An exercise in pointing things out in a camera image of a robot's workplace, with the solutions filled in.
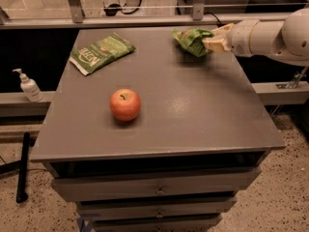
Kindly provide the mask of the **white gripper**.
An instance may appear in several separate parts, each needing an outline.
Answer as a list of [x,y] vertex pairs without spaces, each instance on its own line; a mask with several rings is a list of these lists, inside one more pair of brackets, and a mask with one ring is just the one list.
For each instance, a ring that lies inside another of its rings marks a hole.
[[214,37],[204,38],[202,43],[206,49],[215,53],[231,50],[236,56],[251,57],[253,53],[250,50],[250,35],[259,22],[259,19],[246,19],[237,24],[225,24],[213,29],[211,32]]

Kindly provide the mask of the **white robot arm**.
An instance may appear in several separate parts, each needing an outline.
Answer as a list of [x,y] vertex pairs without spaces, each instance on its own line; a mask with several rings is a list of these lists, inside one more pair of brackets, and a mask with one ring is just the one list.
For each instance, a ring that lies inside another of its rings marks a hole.
[[211,31],[202,40],[215,53],[233,52],[236,56],[266,56],[295,66],[309,64],[309,9],[301,9],[281,21],[246,19]]

